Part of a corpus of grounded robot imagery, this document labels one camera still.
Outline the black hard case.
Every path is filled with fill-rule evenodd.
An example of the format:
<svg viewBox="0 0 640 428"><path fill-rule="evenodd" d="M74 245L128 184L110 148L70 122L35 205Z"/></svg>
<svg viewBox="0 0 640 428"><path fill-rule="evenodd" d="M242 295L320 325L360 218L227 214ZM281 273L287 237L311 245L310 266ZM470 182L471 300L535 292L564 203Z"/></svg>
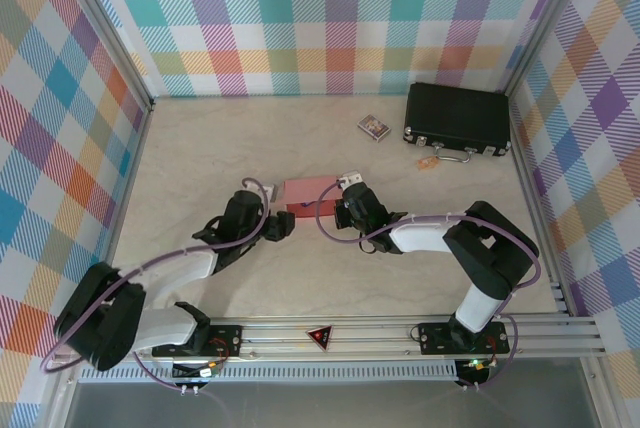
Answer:
<svg viewBox="0 0 640 428"><path fill-rule="evenodd" d="M414 82L407 96L403 140L431 147L441 161L504 156L512 147L509 99L502 93Z"/></svg>

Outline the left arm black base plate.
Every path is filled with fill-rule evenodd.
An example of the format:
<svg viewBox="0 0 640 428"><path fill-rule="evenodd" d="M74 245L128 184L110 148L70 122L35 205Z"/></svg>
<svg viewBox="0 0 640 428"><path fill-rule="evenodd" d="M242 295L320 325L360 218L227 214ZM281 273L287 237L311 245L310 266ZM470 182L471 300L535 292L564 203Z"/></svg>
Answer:
<svg viewBox="0 0 640 428"><path fill-rule="evenodd" d="M194 345L188 350L192 356L227 359L238 357L242 343L241 325L215 325L199 329Z"/></svg>

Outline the pink paper box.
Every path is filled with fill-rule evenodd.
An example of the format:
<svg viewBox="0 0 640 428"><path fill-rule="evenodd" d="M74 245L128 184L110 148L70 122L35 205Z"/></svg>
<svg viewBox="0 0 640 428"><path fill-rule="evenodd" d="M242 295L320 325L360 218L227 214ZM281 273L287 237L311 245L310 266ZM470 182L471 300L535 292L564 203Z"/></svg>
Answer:
<svg viewBox="0 0 640 428"><path fill-rule="evenodd" d="M335 204L342 198L335 187L336 175L286 180L282 185L281 202L297 219L314 218L316 208L320 217L332 217Z"/></svg>

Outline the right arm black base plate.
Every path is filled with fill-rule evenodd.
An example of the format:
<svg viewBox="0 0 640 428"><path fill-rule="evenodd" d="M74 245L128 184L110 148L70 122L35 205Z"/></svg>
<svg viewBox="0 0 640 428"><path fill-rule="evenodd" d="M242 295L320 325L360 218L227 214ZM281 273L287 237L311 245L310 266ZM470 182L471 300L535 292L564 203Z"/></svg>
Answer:
<svg viewBox="0 0 640 428"><path fill-rule="evenodd" d="M492 355L510 351L506 328L501 322L490 322L478 334L468 334L444 322L421 323L417 328L422 355Z"/></svg>

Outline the aluminium frame post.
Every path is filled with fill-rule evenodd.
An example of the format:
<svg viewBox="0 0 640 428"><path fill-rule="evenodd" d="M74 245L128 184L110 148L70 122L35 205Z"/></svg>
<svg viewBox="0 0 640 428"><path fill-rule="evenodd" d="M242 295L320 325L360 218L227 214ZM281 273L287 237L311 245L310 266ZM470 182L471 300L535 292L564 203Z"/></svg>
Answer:
<svg viewBox="0 0 640 428"><path fill-rule="evenodd" d="M154 99L151 92L139 74L102 2L100 0L78 0L78 3L98 38L104 43L136 100L142 104L146 112L152 112Z"/></svg>
<svg viewBox="0 0 640 428"><path fill-rule="evenodd" d="M524 33L523 42L519 43L518 50L514 51L511 68L507 68L503 76L503 93L510 99L515 98L568 2L569 0L536 0L536 5L531 11L531 28Z"/></svg>

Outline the small black connector board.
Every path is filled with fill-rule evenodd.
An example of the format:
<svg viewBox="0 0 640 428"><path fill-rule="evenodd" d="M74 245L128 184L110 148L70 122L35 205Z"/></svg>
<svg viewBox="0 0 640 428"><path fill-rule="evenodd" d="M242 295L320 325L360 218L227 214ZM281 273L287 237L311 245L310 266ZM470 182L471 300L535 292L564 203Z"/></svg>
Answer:
<svg viewBox="0 0 640 428"><path fill-rule="evenodd" d="M171 378L176 382L196 383L218 376L223 368L224 363L217 361L199 365L174 363L171 368Z"/></svg>
<svg viewBox="0 0 640 428"><path fill-rule="evenodd" d="M484 384L489 380L496 361L494 359L458 360L455 366L458 377L456 383L462 387L471 387Z"/></svg>

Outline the grey metal sheet panel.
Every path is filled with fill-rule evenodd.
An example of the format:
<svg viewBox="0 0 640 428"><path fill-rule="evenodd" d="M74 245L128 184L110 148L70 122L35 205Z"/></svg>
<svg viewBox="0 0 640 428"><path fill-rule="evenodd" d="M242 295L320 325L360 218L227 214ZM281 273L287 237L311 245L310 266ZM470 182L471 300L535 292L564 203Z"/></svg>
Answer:
<svg viewBox="0 0 640 428"><path fill-rule="evenodd" d="M83 384L63 428L600 428L578 388L447 383L229 383L211 395L155 384Z"/></svg>

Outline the aluminium frame side rail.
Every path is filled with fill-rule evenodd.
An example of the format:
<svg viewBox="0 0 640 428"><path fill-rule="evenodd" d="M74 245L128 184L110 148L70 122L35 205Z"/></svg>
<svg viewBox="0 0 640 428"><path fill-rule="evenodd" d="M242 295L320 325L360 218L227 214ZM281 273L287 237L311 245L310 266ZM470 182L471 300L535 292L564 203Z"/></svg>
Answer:
<svg viewBox="0 0 640 428"><path fill-rule="evenodd" d="M552 292L560 292L561 301L564 303L564 309L561 313L569 316L577 315L577 307L574 302L572 293L562 270L558 252L552 233L546 223L545 213L541 202L541 197L537 188L533 170L529 163L526 151L526 143L523 135L518 128L519 113L515 102L510 101L510 130L512 148L511 153L514 158L516 170L519 176L520 184L526 199L529 216L533 225L536 239L540 250L540 259L543 262L547 278L552 286Z"/></svg>
<svg viewBox="0 0 640 428"><path fill-rule="evenodd" d="M110 214L109 225L98 239L97 250L91 258L92 265L102 262L112 263L115 260L154 111L154 104L143 109L138 129L131 130L129 143L126 145L118 165L119 180L114 185L115 201L113 207L108 210Z"/></svg>

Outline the aluminium frame cross rail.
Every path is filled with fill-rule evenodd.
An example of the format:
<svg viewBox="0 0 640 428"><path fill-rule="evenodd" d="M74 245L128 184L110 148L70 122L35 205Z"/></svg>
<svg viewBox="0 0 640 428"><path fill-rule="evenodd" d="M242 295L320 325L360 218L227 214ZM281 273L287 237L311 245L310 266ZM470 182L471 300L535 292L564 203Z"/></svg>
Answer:
<svg viewBox="0 0 640 428"><path fill-rule="evenodd" d="M599 357L605 347L595 320L565 313L515 314L516 324L506 317L510 339L518 333L518 358ZM220 325L241 325L242 343L236 362L324 362L419 360L416 325L445 322L435 316L328 316L218 318ZM313 328L331 325L333 333L327 352L306 335Z"/></svg>

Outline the red triangular warning sign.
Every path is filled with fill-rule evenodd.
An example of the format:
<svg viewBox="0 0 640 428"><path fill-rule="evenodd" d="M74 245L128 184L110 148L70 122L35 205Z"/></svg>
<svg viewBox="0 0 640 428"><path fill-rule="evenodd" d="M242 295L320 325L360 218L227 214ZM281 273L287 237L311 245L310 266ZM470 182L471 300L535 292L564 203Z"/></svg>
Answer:
<svg viewBox="0 0 640 428"><path fill-rule="evenodd" d="M310 329L306 335L318 346L323 352L327 352L333 333L331 325Z"/></svg>

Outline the small purple card box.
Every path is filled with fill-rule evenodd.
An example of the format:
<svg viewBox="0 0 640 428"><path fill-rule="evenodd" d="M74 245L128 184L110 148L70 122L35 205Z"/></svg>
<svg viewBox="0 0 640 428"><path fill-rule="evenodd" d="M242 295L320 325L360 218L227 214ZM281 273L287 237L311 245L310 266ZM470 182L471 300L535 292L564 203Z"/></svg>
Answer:
<svg viewBox="0 0 640 428"><path fill-rule="evenodd" d="M369 114L358 121L357 126L376 142L384 139L391 131L391 128L376 116Z"/></svg>

